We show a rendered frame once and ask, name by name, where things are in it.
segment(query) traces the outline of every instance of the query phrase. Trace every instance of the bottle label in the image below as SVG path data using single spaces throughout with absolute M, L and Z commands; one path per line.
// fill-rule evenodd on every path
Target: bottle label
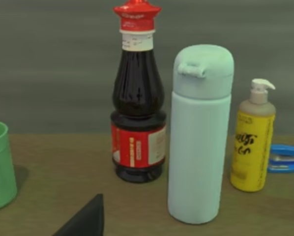
M 263 188 L 274 120 L 275 115 L 256 117 L 238 112 L 231 169 L 231 182 L 237 188 L 244 191 Z
M 122 48 L 125 51 L 143 52 L 153 49 L 152 33 L 135 34 L 123 33 Z
M 146 168 L 164 160 L 166 127 L 133 132 L 111 125 L 113 159 L 122 166 Z

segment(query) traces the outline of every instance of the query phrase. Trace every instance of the gray wall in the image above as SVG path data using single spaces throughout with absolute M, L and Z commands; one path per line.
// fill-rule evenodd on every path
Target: gray wall
M 0 0 L 0 120 L 12 133 L 109 132 L 122 0 Z M 170 112 L 182 48 L 227 47 L 236 62 L 230 132 L 253 78 L 267 78 L 276 133 L 294 133 L 294 0 L 153 0 L 155 53 Z

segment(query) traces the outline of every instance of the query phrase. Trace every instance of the cup rim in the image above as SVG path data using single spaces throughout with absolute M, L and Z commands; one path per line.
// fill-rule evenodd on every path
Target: cup rim
M 2 134 L 0 134 L 0 138 L 1 138 L 8 133 L 8 126 L 1 121 L 0 121 L 0 125 L 4 127 L 4 132 Z

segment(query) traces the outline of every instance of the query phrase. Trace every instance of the table surface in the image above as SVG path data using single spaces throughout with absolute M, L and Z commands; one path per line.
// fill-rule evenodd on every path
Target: table surface
M 19 194 L 0 210 L 0 236 L 50 236 L 97 193 L 104 194 L 106 236 L 286 236 L 294 234 L 294 174 L 269 174 L 258 193 L 228 179 L 229 138 L 219 215 L 190 226 L 167 211 L 167 168 L 160 179 L 130 184 L 116 177 L 110 135 L 11 135 Z M 274 142 L 294 145 L 294 136 Z

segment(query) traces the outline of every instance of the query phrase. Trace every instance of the yellow pump bottle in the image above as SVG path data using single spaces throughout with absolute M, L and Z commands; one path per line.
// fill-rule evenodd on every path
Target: yellow pump bottle
M 250 99 L 239 106 L 230 181 L 242 191 L 263 189 L 267 174 L 276 109 L 268 102 L 267 89 L 275 86 L 253 79 Z

